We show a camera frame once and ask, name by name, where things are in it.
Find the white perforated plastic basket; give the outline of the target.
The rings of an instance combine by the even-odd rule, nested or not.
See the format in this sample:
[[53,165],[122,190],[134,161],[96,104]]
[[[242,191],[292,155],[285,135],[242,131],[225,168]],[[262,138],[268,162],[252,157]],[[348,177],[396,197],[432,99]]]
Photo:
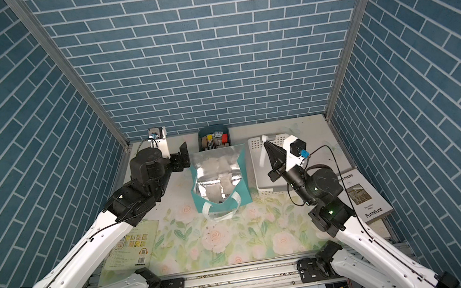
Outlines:
[[249,154],[255,173],[254,178],[256,179],[256,187],[261,196],[286,192],[287,186],[287,182],[283,177],[280,177],[276,181],[271,180],[269,173],[274,167],[272,166],[270,155],[264,147],[264,143],[270,141],[272,144],[285,151],[289,165],[299,165],[303,167],[304,157],[299,155],[297,158],[295,154],[291,152],[291,144],[296,140],[298,140],[297,136],[286,133],[249,138],[247,143],[249,146]]

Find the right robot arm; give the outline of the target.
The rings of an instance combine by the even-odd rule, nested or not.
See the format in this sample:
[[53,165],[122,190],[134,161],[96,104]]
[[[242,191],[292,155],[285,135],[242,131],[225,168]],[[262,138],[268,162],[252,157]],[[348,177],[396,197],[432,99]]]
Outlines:
[[316,265],[324,275],[346,277],[364,288],[458,288],[459,280],[450,272],[437,274],[398,250],[369,228],[358,216],[346,192],[338,167],[307,163],[307,144],[289,136],[278,146],[267,139],[263,147],[270,160],[270,180],[283,178],[287,185],[312,209],[309,217],[331,240],[316,255]]

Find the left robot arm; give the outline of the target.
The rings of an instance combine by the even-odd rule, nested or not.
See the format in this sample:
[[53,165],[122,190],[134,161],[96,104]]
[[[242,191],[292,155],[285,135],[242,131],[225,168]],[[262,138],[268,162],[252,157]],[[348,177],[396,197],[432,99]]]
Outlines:
[[[137,152],[130,161],[130,181],[108,199],[85,235],[43,279],[32,287],[21,288],[84,288],[116,244],[161,201],[172,173],[190,165],[186,143],[173,154],[165,142]],[[160,283],[161,279],[144,267],[100,288],[162,288]]]

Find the floral table mat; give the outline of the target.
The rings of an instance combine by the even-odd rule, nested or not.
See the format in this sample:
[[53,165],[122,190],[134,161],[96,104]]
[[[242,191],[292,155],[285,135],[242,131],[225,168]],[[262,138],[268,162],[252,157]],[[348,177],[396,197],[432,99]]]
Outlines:
[[159,222],[149,268],[168,275],[318,250],[330,236],[298,202],[286,193],[255,191],[251,203],[220,222],[206,219],[193,204],[163,202],[148,215]]

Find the green children's booklet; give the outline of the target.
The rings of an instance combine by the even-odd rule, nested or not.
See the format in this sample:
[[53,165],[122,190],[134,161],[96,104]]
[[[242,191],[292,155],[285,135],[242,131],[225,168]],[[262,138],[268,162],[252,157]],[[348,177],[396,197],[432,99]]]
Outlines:
[[159,221],[143,220],[114,246],[103,264],[100,287],[123,280],[149,265],[158,226]]

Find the teal insulated delivery bag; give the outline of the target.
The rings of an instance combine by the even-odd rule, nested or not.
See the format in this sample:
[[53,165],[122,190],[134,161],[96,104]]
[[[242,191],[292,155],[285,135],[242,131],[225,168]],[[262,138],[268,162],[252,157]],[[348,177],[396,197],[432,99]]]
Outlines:
[[245,145],[237,144],[190,156],[191,196],[198,213],[207,220],[232,219],[253,202],[249,189]]

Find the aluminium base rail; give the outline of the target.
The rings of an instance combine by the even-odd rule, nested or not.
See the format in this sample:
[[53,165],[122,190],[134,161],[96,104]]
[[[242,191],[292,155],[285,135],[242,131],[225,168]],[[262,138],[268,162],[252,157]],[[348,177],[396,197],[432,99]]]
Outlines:
[[133,275],[100,288],[300,288],[316,283],[340,281],[341,276],[325,274],[315,265],[315,252],[292,257],[247,262],[245,264],[193,273],[164,276],[148,284]]

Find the dark teal storage bin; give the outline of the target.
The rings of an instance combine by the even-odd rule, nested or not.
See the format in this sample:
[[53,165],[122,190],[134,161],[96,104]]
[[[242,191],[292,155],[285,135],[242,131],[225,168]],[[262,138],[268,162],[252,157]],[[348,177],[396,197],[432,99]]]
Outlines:
[[215,124],[206,126],[198,132],[198,147],[201,152],[231,145],[231,137],[229,135],[228,143],[222,143],[222,135],[229,134],[228,127]]

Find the white furniture book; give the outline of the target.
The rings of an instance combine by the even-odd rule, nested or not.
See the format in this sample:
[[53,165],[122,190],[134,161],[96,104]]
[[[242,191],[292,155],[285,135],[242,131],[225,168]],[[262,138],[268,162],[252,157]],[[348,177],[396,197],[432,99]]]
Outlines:
[[346,190],[340,193],[339,198],[346,205],[353,205],[356,214],[365,223],[384,218],[394,211],[389,202],[357,168],[343,174],[343,183]]

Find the red small box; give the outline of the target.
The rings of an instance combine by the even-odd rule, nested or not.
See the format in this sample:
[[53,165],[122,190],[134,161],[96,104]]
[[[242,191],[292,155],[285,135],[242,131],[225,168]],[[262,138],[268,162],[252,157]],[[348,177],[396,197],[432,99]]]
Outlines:
[[223,144],[228,143],[229,142],[228,139],[229,139],[229,134],[223,134],[222,135],[222,143]]

